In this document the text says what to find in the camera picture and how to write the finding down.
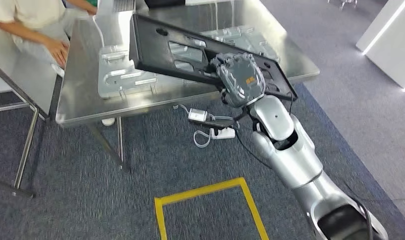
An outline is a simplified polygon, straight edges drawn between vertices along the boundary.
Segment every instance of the black plastic panel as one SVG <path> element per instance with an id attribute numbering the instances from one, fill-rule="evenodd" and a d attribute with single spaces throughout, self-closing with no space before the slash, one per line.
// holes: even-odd
<path id="1" fill-rule="evenodd" d="M 332 240 L 367 240 L 368 228 L 366 219 L 353 206 L 341 206 L 317 222 L 320 230 Z M 373 239 L 383 240 L 373 229 Z"/>
<path id="2" fill-rule="evenodd" d="M 149 9 L 185 5 L 185 0 L 144 0 Z"/>
<path id="3" fill-rule="evenodd" d="M 148 72 L 223 87 L 222 81 L 209 67 L 210 60 L 218 53 L 249 53 L 244 49 L 139 14 L 132 16 L 130 26 L 129 59 L 134 61 L 135 68 Z M 202 51 L 202 59 L 173 54 L 169 43 L 198 49 Z M 283 100 L 296 100 L 297 94 L 278 63 L 258 53 L 252 54 L 258 67 L 265 73 L 265 93 Z M 189 63 L 193 71 L 177 68 L 175 61 Z"/>

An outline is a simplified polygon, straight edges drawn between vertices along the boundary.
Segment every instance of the power strip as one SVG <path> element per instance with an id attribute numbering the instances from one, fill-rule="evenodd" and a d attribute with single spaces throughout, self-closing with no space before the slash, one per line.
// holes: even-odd
<path id="1" fill-rule="evenodd" d="M 225 128 L 218 131 L 218 134 L 215 135 L 214 128 L 210 128 L 210 137 L 212 139 L 234 139 L 235 138 L 235 129 Z"/>

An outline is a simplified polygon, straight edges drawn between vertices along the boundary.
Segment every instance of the white shirt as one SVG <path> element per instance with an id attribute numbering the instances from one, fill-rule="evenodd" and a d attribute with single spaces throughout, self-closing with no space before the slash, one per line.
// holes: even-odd
<path id="1" fill-rule="evenodd" d="M 59 20 L 65 10 L 61 0 L 0 0 L 0 22 L 17 20 L 30 29 L 40 29 Z"/>

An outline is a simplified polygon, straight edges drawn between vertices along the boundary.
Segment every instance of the yellow rectangle marking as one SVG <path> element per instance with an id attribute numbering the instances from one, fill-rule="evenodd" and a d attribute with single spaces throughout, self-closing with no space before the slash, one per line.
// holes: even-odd
<path id="1" fill-rule="evenodd" d="M 220 190 L 230 189 L 233 187 L 240 186 L 242 192 L 245 196 L 245 200 L 248 204 L 249 210 L 251 211 L 252 218 L 254 219 L 255 226 L 257 227 L 258 233 L 261 240 L 269 240 L 268 234 L 266 232 L 265 226 L 263 225 L 262 219 L 260 217 L 259 211 L 257 210 L 256 204 L 254 203 L 253 197 L 251 196 L 250 189 L 248 188 L 247 182 L 243 177 L 238 177 L 235 179 L 195 188 L 192 190 L 175 193 L 164 197 L 155 197 L 155 214 L 157 216 L 158 228 L 160 231 L 161 240 L 167 240 L 166 225 L 164 222 L 163 205 L 177 203 L 190 198 L 195 198 L 197 196 L 207 195 L 210 193 L 218 192 Z"/>

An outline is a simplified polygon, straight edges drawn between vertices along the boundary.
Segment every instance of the orange label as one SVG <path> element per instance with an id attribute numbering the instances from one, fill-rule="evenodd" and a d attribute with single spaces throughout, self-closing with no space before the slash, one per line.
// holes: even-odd
<path id="1" fill-rule="evenodd" d="M 250 84 L 252 82 L 254 82 L 256 79 L 253 76 L 250 76 L 249 78 L 246 79 L 246 84 Z"/>

